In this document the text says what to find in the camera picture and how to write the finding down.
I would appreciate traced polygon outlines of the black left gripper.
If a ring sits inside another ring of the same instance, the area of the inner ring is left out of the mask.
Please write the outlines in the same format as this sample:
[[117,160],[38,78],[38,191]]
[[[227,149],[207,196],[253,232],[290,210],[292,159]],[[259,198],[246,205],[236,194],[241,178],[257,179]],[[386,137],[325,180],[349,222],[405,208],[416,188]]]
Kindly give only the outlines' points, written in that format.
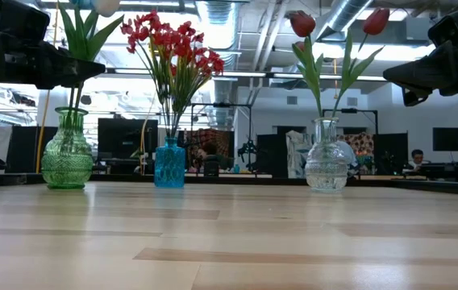
[[106,71],[106,66],[72,56],[65,48],[42,42],[49,16],[18,0],[0,0],[0,82],[18,82],[33,72],[29,58],[37,53],[37,88],[72,88]]

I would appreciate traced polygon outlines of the green glass vase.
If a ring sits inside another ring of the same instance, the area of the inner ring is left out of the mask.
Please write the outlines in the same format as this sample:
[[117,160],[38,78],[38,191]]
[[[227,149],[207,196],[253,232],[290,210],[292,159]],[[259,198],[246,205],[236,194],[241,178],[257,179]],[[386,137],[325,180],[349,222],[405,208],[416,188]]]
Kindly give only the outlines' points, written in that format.
[[56,112],[59,126],[44,148],[42,176],[50,189],[83,189],[94,166],[83,129],[88,112],[68,107],[57,107]]

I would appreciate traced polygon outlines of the clear glass vase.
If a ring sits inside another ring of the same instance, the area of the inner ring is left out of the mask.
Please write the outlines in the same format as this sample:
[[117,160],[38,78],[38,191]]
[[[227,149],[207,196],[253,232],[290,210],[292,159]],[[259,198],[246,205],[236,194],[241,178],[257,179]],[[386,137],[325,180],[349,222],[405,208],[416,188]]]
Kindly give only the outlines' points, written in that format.
[[349,156],[337,143],[338,118],[314,121],[314,144],[305,166],[306,182],[319,193],[341,192],[347,183]]

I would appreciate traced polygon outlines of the blue glass vase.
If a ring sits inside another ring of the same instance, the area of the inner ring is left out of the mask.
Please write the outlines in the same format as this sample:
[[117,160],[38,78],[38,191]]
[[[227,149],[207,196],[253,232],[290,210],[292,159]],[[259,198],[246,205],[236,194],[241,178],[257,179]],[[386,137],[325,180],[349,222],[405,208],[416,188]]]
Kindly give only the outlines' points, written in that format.
[[154,185],[158,188],[182,188],[185,184],[185,149],[177,145],[176,137],[166,137],[156,149]]

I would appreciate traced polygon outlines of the black panel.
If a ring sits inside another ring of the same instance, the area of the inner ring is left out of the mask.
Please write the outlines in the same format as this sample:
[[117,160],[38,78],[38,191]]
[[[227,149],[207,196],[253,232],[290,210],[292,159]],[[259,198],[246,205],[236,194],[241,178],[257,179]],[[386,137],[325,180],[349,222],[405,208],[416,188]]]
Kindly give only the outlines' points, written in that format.
[[35,173],[40,128],[13,126],[5,173]]
[[273,178],[287,178],[287,146],[285,135],[258,135],[256,166],[259,173]]
[[408,134],[379,134],[374,135],[373,141],[376,174],[401,175],[408,161]]

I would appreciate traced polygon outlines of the person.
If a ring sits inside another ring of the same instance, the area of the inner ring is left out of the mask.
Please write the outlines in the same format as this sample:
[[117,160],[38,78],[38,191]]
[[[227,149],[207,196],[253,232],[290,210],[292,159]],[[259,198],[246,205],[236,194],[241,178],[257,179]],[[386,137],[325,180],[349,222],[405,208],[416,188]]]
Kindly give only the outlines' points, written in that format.
[[420,149],[414,149],[411,152],[412,159],[409,160],[403,168],[404,172],[417,172],[422,165],[427,164],[424,159],[423,151]]
[[217,154],[217,146],[214,143],[204,143],[197,152],[198,160],[202,167],[208,162],[220,164],[222,157]]
[[360,171],[360,164],[357,161],[355,152],[348,143],[342,141],[341,146],[345,155],[349,158],[348,179],[354,179],[355,175]]

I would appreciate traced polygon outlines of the floral patterned cloth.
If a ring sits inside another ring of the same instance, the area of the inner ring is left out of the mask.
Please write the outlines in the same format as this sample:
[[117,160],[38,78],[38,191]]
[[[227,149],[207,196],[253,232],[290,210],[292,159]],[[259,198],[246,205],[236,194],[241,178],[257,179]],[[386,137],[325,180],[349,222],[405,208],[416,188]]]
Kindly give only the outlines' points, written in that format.
[[374,135],[364,132],[355,135],[345,135],[344,140],[352,148],[356,156],[366,155],[373,156],[374,153]]

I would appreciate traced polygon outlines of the black desk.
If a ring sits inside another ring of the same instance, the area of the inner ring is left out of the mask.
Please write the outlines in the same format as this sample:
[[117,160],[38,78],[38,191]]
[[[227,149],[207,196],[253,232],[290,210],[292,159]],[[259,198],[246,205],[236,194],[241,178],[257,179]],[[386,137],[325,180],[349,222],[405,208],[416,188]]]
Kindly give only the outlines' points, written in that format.
[[458,163],[422,164],[415,174],[425,176],[430,180],[453,179],[458,182]]

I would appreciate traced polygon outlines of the white blue cloth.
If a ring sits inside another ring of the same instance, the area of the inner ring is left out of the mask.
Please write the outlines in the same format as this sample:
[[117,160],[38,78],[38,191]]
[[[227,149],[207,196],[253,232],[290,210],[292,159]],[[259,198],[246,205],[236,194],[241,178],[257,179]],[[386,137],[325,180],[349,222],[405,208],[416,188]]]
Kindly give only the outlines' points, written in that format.
[[291,130],[285,134],[287,147],[287,173],[289,179],[304,179],[308,152],[313,146],[306,133]]

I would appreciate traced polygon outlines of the red patterned cloth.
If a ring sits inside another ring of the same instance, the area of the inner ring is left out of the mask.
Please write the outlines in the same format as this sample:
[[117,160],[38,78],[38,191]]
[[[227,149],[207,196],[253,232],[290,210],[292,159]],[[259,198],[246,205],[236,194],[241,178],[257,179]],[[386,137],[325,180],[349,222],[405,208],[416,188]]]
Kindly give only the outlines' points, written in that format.
[[234,133],[232,131],[200,129],[185,132],[186,159],[189,168],[202,167],[203,149],[216,149],[222,170],[234,166]]

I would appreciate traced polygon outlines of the black wall monitor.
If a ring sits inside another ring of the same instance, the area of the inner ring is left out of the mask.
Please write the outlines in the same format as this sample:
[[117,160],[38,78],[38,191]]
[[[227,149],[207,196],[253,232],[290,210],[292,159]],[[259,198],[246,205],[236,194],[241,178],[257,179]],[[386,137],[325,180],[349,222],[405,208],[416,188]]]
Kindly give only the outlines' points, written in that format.
[[458,151],[458,127],[434,127],[434,151]]

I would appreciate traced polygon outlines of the black rig frame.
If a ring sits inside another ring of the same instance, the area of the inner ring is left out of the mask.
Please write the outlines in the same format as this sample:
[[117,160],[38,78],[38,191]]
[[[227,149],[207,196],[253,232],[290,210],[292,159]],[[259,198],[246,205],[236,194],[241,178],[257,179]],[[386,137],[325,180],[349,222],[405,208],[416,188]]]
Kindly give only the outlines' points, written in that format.
[[194,130],[198,116],[207,118],[207,126],[218,131],[234,131],[238,126],[237,113],[248,120],[248,130],[252,132],[252,105],[231,102],[191,103],[189,130]]
[[[324,109],[322,118],[335,118],[335,117],[327,117],[325,115],[326,112],[329,112],[329,111],[330,111],[329,109]],[[379,126],[378,126],[379,118],[378,118],[378,111],[377,110],[358,110],[358,109],[354,109],[354,108],[347,108],[347,109],[336,110],[335,112],[340,112],[342,114],[358,114],[358,113],[362,113],[374,125],[374,133],[373,134],[374,135],[378,135],[379,134]],[[368,117],[367,113],[374,114],[374,120],[370,119]]]

